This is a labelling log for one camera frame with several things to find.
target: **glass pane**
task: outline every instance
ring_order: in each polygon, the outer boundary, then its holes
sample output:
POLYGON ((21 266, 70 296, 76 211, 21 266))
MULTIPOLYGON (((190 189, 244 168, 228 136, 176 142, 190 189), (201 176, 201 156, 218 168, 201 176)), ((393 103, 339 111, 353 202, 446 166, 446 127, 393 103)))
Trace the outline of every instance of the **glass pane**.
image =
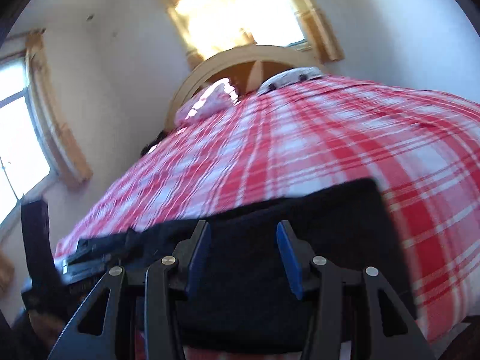
POLYGON ((18 60, 0 66, 0 100, 6 99, 25 88, 23 61, 18 60))
POLYGON ((287 46, 304 40, 290 0, 237 0, 258 44, 287 46))
POLYGON ((0 223, 6 218, 16 204, 17 200, 8 184, 5 173, 0 169, 0 223))
POLYGON ((0 156, 18 198, 49 174, 24 97, 0 108, 0 156))

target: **red plaid blanket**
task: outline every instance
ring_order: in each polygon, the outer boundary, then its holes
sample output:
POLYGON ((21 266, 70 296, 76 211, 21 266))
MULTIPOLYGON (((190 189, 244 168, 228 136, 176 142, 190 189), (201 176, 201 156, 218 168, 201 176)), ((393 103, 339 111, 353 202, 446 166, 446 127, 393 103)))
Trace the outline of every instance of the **red plaid blanket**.
POLYGON ((447 93, 328 76, 252 95, 162 141, 58 243, 56 257, 80 238, 367 176, 402 240, 418 324, 435 339, 480 295, 480 106, 447 93))

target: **curtain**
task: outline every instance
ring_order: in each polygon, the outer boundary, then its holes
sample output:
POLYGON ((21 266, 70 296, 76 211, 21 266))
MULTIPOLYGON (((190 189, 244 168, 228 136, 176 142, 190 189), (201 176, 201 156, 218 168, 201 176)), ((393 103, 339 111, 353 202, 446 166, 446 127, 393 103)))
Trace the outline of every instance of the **curtain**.
POLYGON ((313 47, 316 57, 322 62, 339 61, 344 58, 342 48, 323 11, 313 0, 291 0, 303 33, 313 47))
POLYGON ((57 103, 50 80, 43 39, 40 33, 28 35, 26 66, 29 79, 31 113, 38 138, 47 156, 54 162, 61 180, 76 188, 92 178, 86 161, 57 103))
POLYGON ((162 0, 180 32, 193 69, 215 54, 255 44, 241 23, 235 0, 162 0))

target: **wooden furniture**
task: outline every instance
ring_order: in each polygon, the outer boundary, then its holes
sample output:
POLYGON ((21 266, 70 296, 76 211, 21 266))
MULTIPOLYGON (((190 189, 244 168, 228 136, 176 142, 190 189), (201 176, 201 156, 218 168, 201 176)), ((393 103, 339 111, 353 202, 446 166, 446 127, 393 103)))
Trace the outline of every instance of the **wooden furniture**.
POLYGON ((170 102, 165 130, 175 128, 175 113, 186 101, 198 90, 217 80, 229 78, 241 96, 257 90, 275 74, 310 66, 317 66, 327 72, 311 54, 288 47, 248 45, 219 52, 199 64, 177 90, 170 102))

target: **pillow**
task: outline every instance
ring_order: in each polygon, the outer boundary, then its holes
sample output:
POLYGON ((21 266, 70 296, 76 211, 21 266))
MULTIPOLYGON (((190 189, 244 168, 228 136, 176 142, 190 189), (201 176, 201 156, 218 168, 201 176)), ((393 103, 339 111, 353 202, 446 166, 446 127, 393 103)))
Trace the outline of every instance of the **pillow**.
POLYGON ((220 79, 209 87, 202 89, 188 102, 182 105, 175 114, 177 127, 191 126, 201 120, 234 106, 238 99, 235 88, 229 79, 220 79))
POLYGON ((283 88, 287 85, 298 83, 300 81, 316 79, 322 76, 322 71, 317 67, 296 67, 295 69, 278 73, 269 78, 261 85, 260 88, 258 88, 257 94, 263 95, 264 93, 283 88))

